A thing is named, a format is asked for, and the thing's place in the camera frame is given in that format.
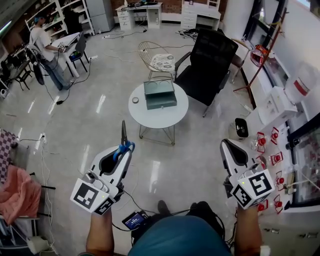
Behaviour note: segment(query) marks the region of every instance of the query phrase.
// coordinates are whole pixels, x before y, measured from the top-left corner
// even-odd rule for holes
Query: white shelf rack
[[[36,12],[31,18],[29,18],[28,20],[24,20],[24,21],[25,21],[25,24],[26,24],[27,28],[29,29],[29,31],[31,31],[31,30],[33,29],[33,27],[34,27],[34,26],[32,25],[32,23],[33,23],[33,20],[34,20],[35,16],[36,16],[39,12],[45,10],[47,7],[55,4],[55,6],[56,6],[56,7],[55,7],[55,11],[53,11],[53,12],[51,13],[51,15],[59,14],[59,18],[56,19],[56,20],[54,20],[54,21],[51,22],[50,24],[44,25],[44,26],[43,26],[43,29],[44,29],[44,30],[47,30],[47,29],[49,29],[50,27],[52,27],[53,25],[55,25],[55,24],[57,24],[57,23],[59,23],[59,22],[62,22],[62,26],[61,26],[62,29],[60,29],[60,30],[57,31],[57,32],[52,33],[50,36],[53,37],[53,36],[55,36],[55,35],[57,35],[57,34],[59,34],[59,33],[61,33],[61,32],[67,32],[67,33],[68,33],[67,26],[66,26],[66,24],[65,24],[65,22],[64,22],[65,16],[64,16],[64,13],[63,13],[63,9],[66,8],[66,7],[68,7],[68,6],[71,6],[71,8],[73,8],[73,4],[78,3],[78,2],[82,2],[83,8],[80,9],[80,10],[78,10],[77,8],[74,8],[74,11],[75,11],[76,13],[83,13],[83,12],[85,12],[85,14],[86,14],[86,19],[83,20],[83,21],[80,22],[80,23],[81,23],[81,24],[89,24],[89,26],[90,26],[90,29],[84,28],[83,31],[84,31],[85,34],[92,34],[92,35],[94,36],[94,35],[95,35],[95,31],[94,31],[94,28],[93,28],[93,25],[92,25],[92,22],[91,22],[89,13],[88,13],[88,9],[87,9],[87,5],[86,5],[86,1],[85,1],[85,0],[74,0],[74,1],[71,1],[71,2],[69,2],[69,3],[67,3],[67,4],[65,4],[64,6],[60,6],[59,0],[53,0],[52,2],[48,3],[46,6],[44,6],[43,8],[41,8],[38,12]]]

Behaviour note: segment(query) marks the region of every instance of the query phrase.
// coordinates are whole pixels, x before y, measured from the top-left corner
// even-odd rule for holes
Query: shoe
[[[170,211],[165,201],[160,200],[158,202],[158,211],[162,215],[170,215]]]
[[[197,203],[193,202],[190,206],[190,210],[196,209],[197,208]]]

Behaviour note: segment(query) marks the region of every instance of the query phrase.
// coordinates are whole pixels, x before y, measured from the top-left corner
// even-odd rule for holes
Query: tiled floor
[[[95,155],[120,143],[122,119],[126,121],[128,139],[136,144],[123,183],[127,192],[133,192],[139,206],[156,211],[158,200],[165,200],[169,209],[176,212],[188,209],[192,202],[207,201],[222,218],[227,229],[226,237],[229,237],[234,212],[229,211],[226,205],[227,197],[222,185],[226,171],[219,146],[221,140],[228,136],[230,122],[239,114],[247,113],[232,92],[233,88],[243,86],[241,75],[235,84],[226,84],[205,118],[202,117],[205,106],[189,98],[187,114],[176,125],[175,146],[141,140],[139,125],[128,110],[131,92],[149,75],[135,51],[138,44],[152,41],[161,46],[193,45],[192,39],[175,33],[179,28],[179,25],[164,24],[160,30],[152,29],[124,38],[102,39],[102,35],[89,38],[87,55],[98,55],[98,59],[91,63],[89,78],[74,85],[68,100],[62,105],[53,104],[46,88],[35,78],[27,80],[30,91],[21,91],[19,84],[14,83],[7,98],[1,102],[0,127],[19,134],[21,139],[38,139],[45,133],[47,144],[44,150],[59,153],[45,152],[44,158],[51,171],[48,184],[57,188],[49,191],[49,196],[53,202],[54,246],[62,256],[73,256],[85,250],[90,214],[71,203],[69,198],[76,179],[81,177],[80,172],[90,166]],[[192,46],[167,50],[178,60],[191,51]],[[187,59],[179,71],[189,63]],[[80,63],[77,63],[77,70],[81,74],[79,81],[87,77]],[[45,82],[56,101],[67,96],[66,91],[57,90],[49,77]],[[237,97],[243,104],[251,106],[246,92],[240,92]],[[152,130],[148,136],[157,140],[167,139],[162,131]],[[27,171],[35,172],[42,182],[41,144],[34,141],[21,143],[30,146]],[[121,221],[134,210],[137,210],[135,204],[123,195],[112,207],[113,222],[125,228]],[[48,219],[41,218],[40,223],[42,233],[50,237]],[[127,254],[131,248],[129,232],[114,229],[113,234],[115,252]]]

